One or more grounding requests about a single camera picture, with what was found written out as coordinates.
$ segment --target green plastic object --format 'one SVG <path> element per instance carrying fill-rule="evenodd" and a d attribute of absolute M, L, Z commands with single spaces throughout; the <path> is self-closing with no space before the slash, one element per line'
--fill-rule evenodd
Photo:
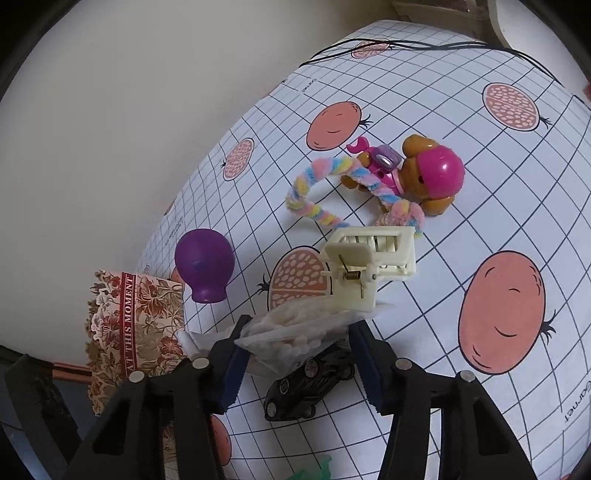
<path fill-rule="evenodd" d="M 331 460 L 330 455 L 319 456 L 320 467 L 304 468 L 291 475 L 287 480 L 330 480 L 329 462 Z"/>

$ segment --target silver screw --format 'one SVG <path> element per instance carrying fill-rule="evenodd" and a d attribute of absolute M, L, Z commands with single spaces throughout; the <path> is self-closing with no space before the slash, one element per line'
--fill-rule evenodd
<path fill-rule="evenodd" d="M 476 375 L 474 375 L 474 373 L 470 372 L 469 370 L 462 370 L 460 372 L 460 378 L 465 381 L 465 382 L 474 382 L 474 380 L 476 379 Z"/>
<path fill-rule="evenodd" d="M 129 374 L 129 381 L 133 383 L 139 383 L 145 378 L 145 373 L 136 370 L 135 372 L 131 372 Z"/>
<path fill-rule="evenodd" d="M 413 363 L 408 358 L 399 358 L 394 365 L 400 370 L 410 370 L 413 367 Z"/>
<path fill-rule="evenodd" d="M 206 356 L 200 356 L 193 360 L 193 368 L 196 368 L 197 370 L 202 370 L 207 367 L 209 367 L 209 358 L 207 358 Z"/>

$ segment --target toy car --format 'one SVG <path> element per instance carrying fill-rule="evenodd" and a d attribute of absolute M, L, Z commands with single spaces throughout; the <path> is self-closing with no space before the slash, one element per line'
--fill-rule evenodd
<path fill-rule="evenodd" d="M 355 357 L 334 343 L 288 376 L 275 380 L 264 402 L 268 421 L 310 419 L 316 404 L 341 380 L 355 376 Z"/>

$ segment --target purple bulb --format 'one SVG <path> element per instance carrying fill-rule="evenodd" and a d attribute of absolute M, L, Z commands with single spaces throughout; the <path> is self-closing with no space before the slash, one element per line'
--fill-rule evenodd
<path fill-rule="evenodd" d="M 226 286 L 234 271 L 234 252 L 215 230 L 199 228 L 185 233 L 174 251 L 178 274 L 191 287 L 197 303 L 226 299 Z"/>

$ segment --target beige wall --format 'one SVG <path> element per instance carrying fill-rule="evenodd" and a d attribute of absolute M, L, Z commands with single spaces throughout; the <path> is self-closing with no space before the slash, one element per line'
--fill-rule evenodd
<path fill-rule="evenodd" d="M 82 0 L 0 103 L 0 344 L 86 362 L 97 268 L 131 270 L 223 133 L 387 0 Z"/>

